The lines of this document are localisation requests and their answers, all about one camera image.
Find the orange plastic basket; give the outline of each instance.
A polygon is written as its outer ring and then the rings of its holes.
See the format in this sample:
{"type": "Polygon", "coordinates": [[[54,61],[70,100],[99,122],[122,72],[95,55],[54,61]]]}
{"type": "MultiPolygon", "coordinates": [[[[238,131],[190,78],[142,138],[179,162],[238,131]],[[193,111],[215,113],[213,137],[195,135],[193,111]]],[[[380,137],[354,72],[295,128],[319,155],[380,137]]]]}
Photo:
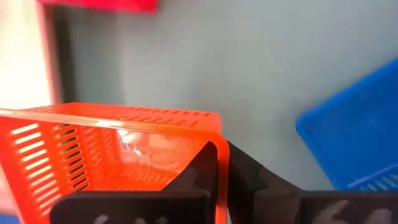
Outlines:
{"type": "Polygon", "coordinates": [[[0,110],[0,163],[26,224],[79,190],[162,190],[211,141],[215,222],[226,223],[229,148],[216,113],[69,103],[0,110]]]}

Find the plastic basket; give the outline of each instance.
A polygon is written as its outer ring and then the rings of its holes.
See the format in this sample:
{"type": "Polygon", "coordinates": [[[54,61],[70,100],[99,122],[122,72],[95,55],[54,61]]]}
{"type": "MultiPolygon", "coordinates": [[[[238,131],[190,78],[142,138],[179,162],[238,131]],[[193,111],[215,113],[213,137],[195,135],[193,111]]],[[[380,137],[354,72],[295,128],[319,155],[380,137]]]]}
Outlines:
{"type": "Polygon", "coordinates": [[[0,162],[26,224],[79,190],[162,190],[211,141],[216,223],[226,223],[229,148],[216,113],[69,103],[0,110],[0,162]]]}
{"type": "Polygon", "coordinates": [[[157,0],[38,0],[38,2],[129,12],[155,12],[157,7],[157,0]]]}
{"type": "Polygon", "coordinates": [[[337,189],[398,190],[398,60],[297,121],[337,189]]]}

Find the red plastic object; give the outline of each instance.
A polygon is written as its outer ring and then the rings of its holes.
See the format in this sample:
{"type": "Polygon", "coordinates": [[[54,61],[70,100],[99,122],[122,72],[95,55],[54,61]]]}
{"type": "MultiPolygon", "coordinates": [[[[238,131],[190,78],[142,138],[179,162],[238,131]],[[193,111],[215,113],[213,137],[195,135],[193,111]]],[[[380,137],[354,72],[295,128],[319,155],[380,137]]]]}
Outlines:
{"type": "Polygon", "coordinates": [[[216,113],[69,103],[0,109],[0,163],[26,224],[79,190],[162,190],[211,141],[216,223],[226,224],[229,147],[216,113]]]}
{"type": "Polygon", "coordinates": [[[38,0],[41,3],[68,4],[92,9],[155,12],[158,0],[38,0]]]}

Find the wall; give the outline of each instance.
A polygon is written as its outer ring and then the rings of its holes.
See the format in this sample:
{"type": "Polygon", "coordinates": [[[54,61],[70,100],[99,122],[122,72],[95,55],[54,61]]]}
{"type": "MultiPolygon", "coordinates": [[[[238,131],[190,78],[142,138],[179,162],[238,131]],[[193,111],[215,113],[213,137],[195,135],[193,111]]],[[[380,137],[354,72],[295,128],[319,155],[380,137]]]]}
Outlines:
{"type": "Polygon", "coordinates": [[[295,119],[398,55],[397,8],[163,0],[156,16],[70,9],[77,99],[217,111],[224,135],[276,174],[330,189],[295,119]]]}

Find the gray wall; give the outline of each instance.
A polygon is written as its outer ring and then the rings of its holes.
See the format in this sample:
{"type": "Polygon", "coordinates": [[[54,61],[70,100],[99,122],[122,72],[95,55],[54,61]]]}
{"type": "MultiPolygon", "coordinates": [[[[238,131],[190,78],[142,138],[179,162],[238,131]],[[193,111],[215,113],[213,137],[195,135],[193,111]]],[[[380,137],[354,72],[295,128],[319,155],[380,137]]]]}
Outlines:
{"type": "Polygon", "coordinates": [[[305,189],[331,185],[305,110],[398,55],[396,0],[162,0],[155,16],[68,11],[81,101],[217,111],[224,135],[305,189]]]}

